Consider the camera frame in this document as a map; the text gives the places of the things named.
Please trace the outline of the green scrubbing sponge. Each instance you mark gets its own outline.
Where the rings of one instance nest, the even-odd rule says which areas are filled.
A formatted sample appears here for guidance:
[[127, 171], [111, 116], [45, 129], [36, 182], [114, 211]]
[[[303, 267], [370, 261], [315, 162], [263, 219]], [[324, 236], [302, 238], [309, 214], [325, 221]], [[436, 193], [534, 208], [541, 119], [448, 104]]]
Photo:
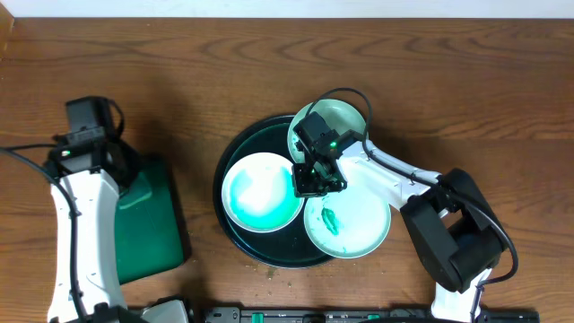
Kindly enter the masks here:
[[125, 210], [149, 199], [151, 196], [152, 185], [147, 175], [143, 171], [140, 171], [131, 185], [120, 193], [117, 208], [119, 210]]

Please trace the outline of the white plate with green stain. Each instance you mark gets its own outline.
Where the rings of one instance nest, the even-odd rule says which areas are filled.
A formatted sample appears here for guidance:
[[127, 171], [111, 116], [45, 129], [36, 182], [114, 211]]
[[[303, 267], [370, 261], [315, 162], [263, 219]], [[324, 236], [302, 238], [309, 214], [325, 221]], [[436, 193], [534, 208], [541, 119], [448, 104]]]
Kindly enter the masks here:
[[292, 162], [276, 153], [252, 153], [235, 162], [223, 178], [221, 198], [232, 222], [255, 233], [286, 227], [305, 203], [295, 196]]

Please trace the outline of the black rectangular water tray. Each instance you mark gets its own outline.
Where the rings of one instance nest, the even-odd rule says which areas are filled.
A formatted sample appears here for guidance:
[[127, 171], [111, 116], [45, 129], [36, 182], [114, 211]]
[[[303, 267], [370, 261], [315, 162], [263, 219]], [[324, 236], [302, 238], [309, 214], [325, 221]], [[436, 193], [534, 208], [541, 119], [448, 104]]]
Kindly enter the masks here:
[[166, 162], [159, 157], [146, 158], [140, 171], [152, 185], [152, 196], [125, 210], [116, 209], [116, 261], [121, 284], [169, 271], [186, 257]]

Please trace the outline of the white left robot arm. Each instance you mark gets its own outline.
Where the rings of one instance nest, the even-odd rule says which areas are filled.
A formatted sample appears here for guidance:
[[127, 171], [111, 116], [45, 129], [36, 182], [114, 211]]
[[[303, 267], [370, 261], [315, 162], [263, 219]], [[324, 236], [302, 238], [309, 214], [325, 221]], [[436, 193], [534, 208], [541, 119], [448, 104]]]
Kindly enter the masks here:
[[117, 203], [140, 171], [117, 136], [61, 135], [46, 162], [57, 211], [57, 273], [49, 322], [136, 319], [117, 274]]

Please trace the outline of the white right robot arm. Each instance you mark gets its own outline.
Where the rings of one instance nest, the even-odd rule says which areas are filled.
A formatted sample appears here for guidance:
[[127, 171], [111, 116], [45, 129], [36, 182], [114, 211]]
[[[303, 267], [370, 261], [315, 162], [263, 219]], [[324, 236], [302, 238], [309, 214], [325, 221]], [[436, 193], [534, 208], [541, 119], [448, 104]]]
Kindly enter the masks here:
[[299, 135], [304, 155], [293, 166], [297, 195], [340, 196], [353, 188], [382, 199], [402, 215], [422, 266], [437, 284], [431, 314], [436, 319], [475, 322], [485, 285], [500, 256], [516, 248], [472, 177], [453, 169], [445, 175], [422, 170], [379, 150], [355, 131]]

